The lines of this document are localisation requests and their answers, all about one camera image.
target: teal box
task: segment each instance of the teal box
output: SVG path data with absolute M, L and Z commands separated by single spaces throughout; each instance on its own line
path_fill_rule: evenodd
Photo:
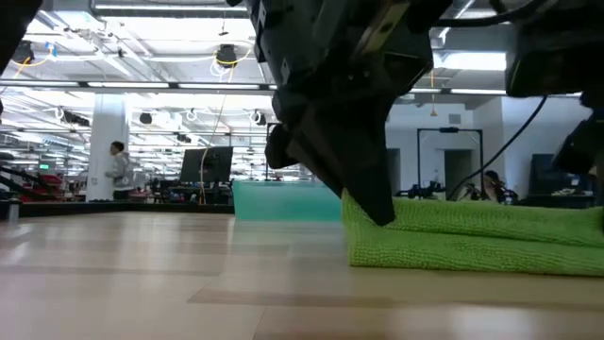
M 340 198 L 320 182 L 236 181 L 233 198 L 239 220 L 342 220 Z

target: folded towel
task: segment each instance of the folded towel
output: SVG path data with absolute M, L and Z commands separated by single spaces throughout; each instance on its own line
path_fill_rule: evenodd
M 396 220 L 379 227 L 350 195 L 342 202 L 350 265 L 604 276 L 601 208 L 396 198 Z

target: desk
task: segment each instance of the desk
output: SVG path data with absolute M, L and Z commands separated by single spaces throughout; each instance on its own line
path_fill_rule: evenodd
M 524 207 L 587 209 L 596 205 L 593 195 L 528 195 L 518 202 Z

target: light wood surface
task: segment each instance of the light wood surface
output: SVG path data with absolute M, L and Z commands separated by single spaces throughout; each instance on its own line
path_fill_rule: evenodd
M 339 224 L 39 218 L 0 227 L 0 330 L 7 340 L 604 339 L 604 280 L 351 268 Z

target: ceiling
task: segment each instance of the ceiling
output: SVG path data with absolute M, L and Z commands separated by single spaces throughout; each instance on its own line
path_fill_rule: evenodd
M 35 59 L 31 63 L 39 65 L 22 68 L 11 63 L 2 79 L 274 83 L 268 67 L 256 62 L 253 53 L 256 32 L 244 10 L 224 10 L 221 1 L 97 0 L 90 4 L 87 1 L 76 3 L 54 0 L 45 4 L 25 36 L 33 42 Z M 445 16 L 492 14 L 486 0 L 456 0 Z M 502 90 L 502 71 L 461 70 L 447 67 L 446 61 L 448 56 L 459 53 L 485 53 L 485 58 L 488 57 L 486 54 L 501 55 L 505 51 L 503 33 L 508 31 L 508 25 L 449 32 L 433 30 L 431 36 L 438 67 L 433 74 L 420 79 L 416 86 Z M 216 65 L 214 53 L 221 44 L 233 44 L 241 59 L 232 74 Z M 127 96 L 133 110 L 130 150 L 140 153 L 135 155 L 140 161 L 140 170 L 176 173 L 182 159 L 181 150 L 209 143 L 230 143 L 238 146 L 236 159 L 240 161 L 237 166 L 244 173 L 248 171 L 247 176 L 251 175 L 250 168 L 258 174 L 263 172 L 266 127 L 257 126 L 250 115 L 262 112 L 269 122 L 275 120 L 269 93 L 230 94 L 226 100 L 224 95 L 216 93 L 137 91 Z M 418 94 L 408 98 L 406 103 L 420 106 L 432 101 L 458 103 L 472 109 L 489 98 Z M 61 155 L 61 160 L 81 163 L 82 169 L 85 168 L 90 130 L 75 127 L 78 133 L 67 133 L 74 127 L 58 119 L 58 108 L 92 122 L 94 92 L 8 87 L 2 93 L 2 100 L 6 108 L 1 126 L 5 128 L 5 149 L 13 149 L 23 160 L 39 159 L 44 154 Z M 216 122 L 223 101 L 223 114 Z M 139 116 L 143 112 L 152 113 L 161 124 L 142 124 Z M 219 133 L 212 137 L 214 126 L 218 127 Z M 9 131 L 11 128 L 39 131 L 16 133 Z M 194 136 L 193 142 L 183 144 L 174 134 L 161 134 L 174 130 Z M 235 133 L 237 137 L 229 139 L 224 136 L 225 132 Z M 19 151 L 24 147 L 37 151 Z

